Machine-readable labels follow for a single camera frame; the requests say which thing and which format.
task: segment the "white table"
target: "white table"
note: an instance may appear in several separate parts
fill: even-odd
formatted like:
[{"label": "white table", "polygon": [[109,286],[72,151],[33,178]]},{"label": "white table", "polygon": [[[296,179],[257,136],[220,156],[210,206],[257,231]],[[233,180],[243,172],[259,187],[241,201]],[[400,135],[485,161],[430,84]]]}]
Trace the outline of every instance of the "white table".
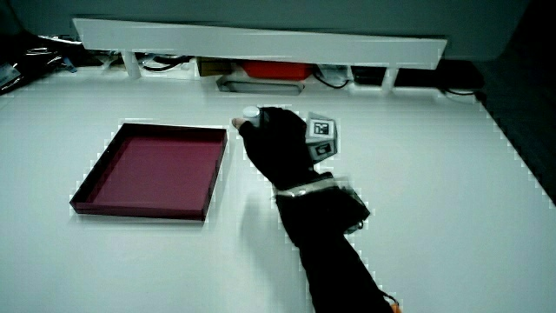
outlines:
[{"label": "white table", "polygon": [[[80,70],[0,97],[1,311],[311,312],[271,186],[230,124],[257,104],[337,120],[340,152],[317,170],[349,176],[373,211],[348,238],[405,312],[553,311],[556,210],[479,103],[214,80]],[[228,128],[203,226],[70,207],[125,121]]]}]

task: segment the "red container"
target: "red container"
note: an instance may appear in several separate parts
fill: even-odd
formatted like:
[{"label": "red container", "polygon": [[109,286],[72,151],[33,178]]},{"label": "red container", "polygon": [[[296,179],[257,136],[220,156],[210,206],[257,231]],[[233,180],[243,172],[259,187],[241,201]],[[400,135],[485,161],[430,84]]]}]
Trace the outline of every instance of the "red container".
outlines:
[{"label": "red container", "polygon": [[313,73],[313,65],[272,61],[244,61],[242,68],[250,77],[301,81]]},{"label": "red container", "polygon": [[204,221],[226,130],[125,123],[70,204],[77,213]]}]

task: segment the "black cable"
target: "black cable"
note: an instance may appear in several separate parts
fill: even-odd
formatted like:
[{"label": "black cable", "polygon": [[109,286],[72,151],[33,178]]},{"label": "black cable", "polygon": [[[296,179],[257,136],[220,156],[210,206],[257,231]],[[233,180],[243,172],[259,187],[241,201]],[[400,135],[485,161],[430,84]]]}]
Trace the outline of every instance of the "black cable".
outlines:
[{"label": "black cable", "polygon": [[153,58],[153,61],[161,63],[161,64],[167,64],[167,65],[178,65],[181,63],[186,63],[189,62],[189,60],[191,60],[193,57],[189,57],[189,56],[183,56],[183,57],[160,57],[160,56],[156,56]]},{"label": "black cable", "polygon": [[450,90],[450,89],[443,89],[443,88],[439,88],[439,90],[442,91],[442,92],[447,92],[447,93],[451,93],[451,94],[458,95],[458,96],[473,96],[476,93],[476,91],[457,92],[457,91],[453,91],[453,90]]},{"label": "black cable", "polygon": [[316,78],[316,80],[318,80],[319,82],[324,83],[324,84],[327,85],[328,87],[332,87],[332,88],[334,88],[334,89],[342,89],[342,88],[346,87],[346,85],[348,85],[348,83],[349,83],[349,80],[346,80],[346,82],[345,82],[342,86],[334,86],[334,85],[332,85],[332,84],[330,84],[330,83],[327,83],[327,82],[325,82],[324,80],[322,80],[322,79],[319,77],[318,72],[319,72],[319,71],[318,71],[317,69],[313,70],[313,76],[314,76],[314,78]]},{"label": "black cable", "polygon": [[179,63],[178,63],[178,64],[171,64],[171,65],[162,66],[162,67],[160,67],[160,68],[153,68],[153,67],[150,67],[150,66],[147,66],[147,65],[143,65],[143,68],[144,68],[145,70],[150,70],[150,71],[165,71],[165,70],[173,69],[173,68],[175,68],[175,67],[178,66],[178,65],[179,65]]},{"label": "black cable", "polygon": [[394,298],[393,296],[390,296],[388,293],[386,293],[386,292],[384,292],[384,291],[382,291],[382,290],[379,290],[379,292],[380,292],[383,296],[388,297],[390,300],[392,300],[392,301],[394,301],[394,303],[396,303],[396,306],[397,306],[397,308],[396,308],[396,313],[397,313],[397,310],[398,310],[398,308],[400,307],[400,303],[398,302],[398,300],[397,300],[396,298]]},{"label": "black cable", "polygon": [[147,66],[147,65],[143,65],[142,67],[145,70],[150,70],[150,71],[154,71],[154,72],[158,72],[158,71],[165,71],[165,70],[170,70],[175,68],[176,66],[182,64],[182,63],[186,63],[189,62],[189,60],[191,60],[193,57],[190,56],[183,56],[183,57],[160,57],[160,56],[156,56],[153,58],[154,62],[160,63],[160,64],[166,64],[167,66],[162,66],[159,68],[155,68],[155,67],[151,67],[151,66]]}]

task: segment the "gloved hand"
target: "gloved hand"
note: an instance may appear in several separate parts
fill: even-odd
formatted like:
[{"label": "gloved hand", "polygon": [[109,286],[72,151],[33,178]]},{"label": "gloved hand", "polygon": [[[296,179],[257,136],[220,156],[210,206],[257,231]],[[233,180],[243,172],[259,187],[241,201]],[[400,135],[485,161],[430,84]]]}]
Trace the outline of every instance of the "gloved hand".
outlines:
[{"label": "gloved hand", "polygon": [[260,111],[261,121],[257,128],[243,118],[232,120],[255,167],[278,190],[287,190],[318,177],[305,144],[305,122],[290,110],[268,107]]}]

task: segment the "wrist strap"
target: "wrist strap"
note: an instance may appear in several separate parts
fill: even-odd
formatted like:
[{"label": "wrist strap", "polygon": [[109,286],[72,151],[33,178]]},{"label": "wrist strap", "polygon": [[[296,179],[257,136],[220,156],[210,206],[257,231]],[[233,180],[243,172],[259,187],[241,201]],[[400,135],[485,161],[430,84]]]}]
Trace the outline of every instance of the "wrist strap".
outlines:
[{"label": "wrist strap", "polygon": [[307,193],[315,192],[319,190],[324,190],[328,188],[337,187],[338,184],[334,180],[334,178],[326,178],[322,179],[317,182],[306,183],[301,186],[297,186],[288,190],[278,190],[276,187],[273,186],[275,191],[275,196],[287,196],[287,197],[297,197],[297,196],[304,196]]}]

